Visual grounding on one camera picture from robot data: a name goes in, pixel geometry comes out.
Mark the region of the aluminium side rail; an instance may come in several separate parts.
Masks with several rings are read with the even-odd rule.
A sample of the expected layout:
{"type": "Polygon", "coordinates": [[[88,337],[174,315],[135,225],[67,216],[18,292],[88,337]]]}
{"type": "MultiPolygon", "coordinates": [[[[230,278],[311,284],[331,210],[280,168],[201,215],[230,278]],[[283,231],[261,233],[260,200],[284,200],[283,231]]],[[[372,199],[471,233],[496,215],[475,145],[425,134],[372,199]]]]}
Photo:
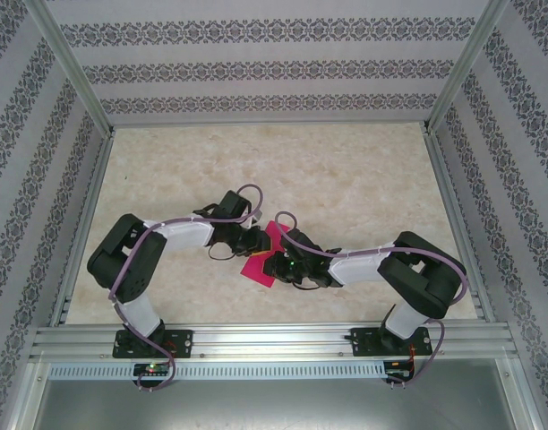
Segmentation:
{"type": "Polygon", "coordinates": [[[64,304],[73,294],[78,273],[81,267],[81,261],[88,241],[91,223],[97,207],[100,189],[107,171],[107,163],[112,150],[115,130],[111,130],[106,136],[101,148],[97,153],[94,163],[92,176],[90,177],[87,193],[83,200],[81,213],[77,228],[75,229],[72,247],[68,255],[68,260],[64,266],[61,282],[52,306],[52,313],[49,315],[47,327],[57,327],[62,321],[64,313],[64,304]]]}
{"type": "Polygon", "coordinates": [[[475,303],[475,307],[478,308],[477,315],[489,323],[495,323],[497,319],[494,315],[490,299],[487,296],[484,278],[479,270],[475,252],[469,240],[466,223],[458,205],[458,197],[452,186],[441,148],[436,136],[431,132],[425,130],[423,136],[425,147],[432,162],[432,169],[441,192],[441,199],[448,215],[458,254],[467,270],[468,290],[475,303]]]}

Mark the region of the small circuit board green light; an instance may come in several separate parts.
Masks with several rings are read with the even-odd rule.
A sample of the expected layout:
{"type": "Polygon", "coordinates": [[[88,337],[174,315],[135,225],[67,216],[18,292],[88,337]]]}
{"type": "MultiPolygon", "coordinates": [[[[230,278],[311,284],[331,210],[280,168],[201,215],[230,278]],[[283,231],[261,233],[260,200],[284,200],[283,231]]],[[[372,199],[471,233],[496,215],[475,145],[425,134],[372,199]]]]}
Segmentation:
{"type": "Polygon", "coordinates": [[[135,364],[133,367],[133,375],[166,377],[169,373],[169,364],[166,363],[141,363],[135,364]]]}

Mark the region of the aluminium frame post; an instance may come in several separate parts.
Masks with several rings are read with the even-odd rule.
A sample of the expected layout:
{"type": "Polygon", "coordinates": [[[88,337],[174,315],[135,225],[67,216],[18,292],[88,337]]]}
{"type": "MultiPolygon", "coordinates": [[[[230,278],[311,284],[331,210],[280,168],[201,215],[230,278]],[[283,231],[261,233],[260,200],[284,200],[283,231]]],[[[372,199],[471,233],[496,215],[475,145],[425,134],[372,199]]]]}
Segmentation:
{"type": "Polygon", "coordinates": [[[457,96],[460,86],[473,67],[508,3],[509,0],[488,0],[439,97],[435,100],[430,115],[423,122],[422,131],[424,134],[430,134],[439,128],[450,104],[457,96]]]}
{"type": "Polygon", "coordinates": [[[113,126],[107,118],[98,97],[91,88],[90,82],[73,53],[60,25],[47,6],[45,0],[23,0],[25,6],[37,24],[39,30],[54,52],[57,61],[62,66],[65,75],[70,80],[75,91],[90,114],[95,126],[102,136],[110,136],[113,126]]]}

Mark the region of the aluminium frame beam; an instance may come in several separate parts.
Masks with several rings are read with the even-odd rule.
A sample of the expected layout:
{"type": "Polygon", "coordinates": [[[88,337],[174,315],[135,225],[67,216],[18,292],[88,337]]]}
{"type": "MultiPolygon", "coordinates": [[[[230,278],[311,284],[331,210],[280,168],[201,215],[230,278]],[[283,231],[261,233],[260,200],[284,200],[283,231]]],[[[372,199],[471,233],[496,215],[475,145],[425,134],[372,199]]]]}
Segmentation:
{"type": "Polygon", "coordinates": [[[45,393],[49,363],[28,363],[21,378],[19,390],[13,399],[4,430],[34,430],[39,407],[45,393]]]}
{"type": "Polygon", "coordinates": [[[516,430],[545,430],[520,359],[497,358],[495,364],[516,430]]]}

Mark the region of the magenta cloth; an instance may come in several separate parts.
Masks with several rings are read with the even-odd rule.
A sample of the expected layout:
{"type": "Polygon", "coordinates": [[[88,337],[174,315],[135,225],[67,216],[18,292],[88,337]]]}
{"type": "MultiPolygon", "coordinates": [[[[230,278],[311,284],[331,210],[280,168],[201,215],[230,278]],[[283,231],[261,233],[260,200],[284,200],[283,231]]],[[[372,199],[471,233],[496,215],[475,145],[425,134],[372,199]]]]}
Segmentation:
{"type": "Polygon", "coordinates": [[[282,246],[280,245],[281,234],[273,220],[267,224],[265,232],[270,238],[270,249],[263,252],[269,252],[269,254],[254,258],[250,256],[240,274],[266,288],[271,288],[275,282],[275,278],[264,273],[264,263],[275,252],[282,250],[282,246]]]}

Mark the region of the long aluminium mounting rail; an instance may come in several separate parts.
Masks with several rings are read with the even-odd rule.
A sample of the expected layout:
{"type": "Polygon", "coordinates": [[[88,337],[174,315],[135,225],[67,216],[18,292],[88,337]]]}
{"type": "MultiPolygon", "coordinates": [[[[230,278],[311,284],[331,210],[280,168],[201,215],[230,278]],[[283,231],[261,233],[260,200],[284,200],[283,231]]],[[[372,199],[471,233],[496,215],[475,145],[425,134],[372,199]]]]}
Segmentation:
{"type": "MultiPolygon", "coordinates": [[[[352,348],[345,337],[353,327],[373,327],[372,322],[318,322],[279,324],[171,324],[175,330],[193,332],[193,361],[351,361],[352,348]]],[[[66,324],[36,331],[30,348],[33,362],[98,362],[112,357],[114,324],[66,324]]],[[[439,359],[509,358],[518,356],[509,325],[484,320],[445,322],[445,335],[429,323],[431,343],[442,341],[439,359]]]]}

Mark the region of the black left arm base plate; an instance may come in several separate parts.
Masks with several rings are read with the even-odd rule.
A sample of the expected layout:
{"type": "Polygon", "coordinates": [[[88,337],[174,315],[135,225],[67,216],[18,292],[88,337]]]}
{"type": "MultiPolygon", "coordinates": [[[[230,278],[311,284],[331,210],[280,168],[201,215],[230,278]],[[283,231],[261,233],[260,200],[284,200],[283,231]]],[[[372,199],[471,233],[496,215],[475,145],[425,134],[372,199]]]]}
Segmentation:
{"type": "MultiPolygon", "coordinates": [[[[149,337],[173,358],[189,358],[193,345],[193,331],[156,330],[149,337]]],[[[116,332],[112,350],[114,358],[164,358],[166,355],[140,340],[127,329],[116,332]]]]}

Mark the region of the grey metal base sheet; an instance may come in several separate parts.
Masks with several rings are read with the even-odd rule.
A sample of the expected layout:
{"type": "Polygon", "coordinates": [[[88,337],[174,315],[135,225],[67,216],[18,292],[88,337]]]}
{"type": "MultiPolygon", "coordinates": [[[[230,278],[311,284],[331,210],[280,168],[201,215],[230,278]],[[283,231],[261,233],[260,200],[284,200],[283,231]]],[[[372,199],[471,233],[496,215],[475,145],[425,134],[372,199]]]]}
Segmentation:
{"type": "Polygon", "coordinates": [[[518,430],[502,393],[372,380],[48,384],[36,430],[518,430]]]}

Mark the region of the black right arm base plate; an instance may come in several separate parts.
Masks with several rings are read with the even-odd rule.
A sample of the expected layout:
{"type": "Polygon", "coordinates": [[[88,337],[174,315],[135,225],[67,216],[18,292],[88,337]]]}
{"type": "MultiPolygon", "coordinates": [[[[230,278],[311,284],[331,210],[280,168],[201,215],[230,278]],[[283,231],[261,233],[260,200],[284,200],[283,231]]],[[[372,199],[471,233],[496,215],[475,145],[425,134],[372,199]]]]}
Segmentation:
{"type": "Polygon", "coordinates": [[[350,341],[354,357],[409,356],[411,351],[418,357],[432,354],[430,334],[425,327],[419,327],[406,340],[375,327],[352,328],[345,339],[350,341]]]}

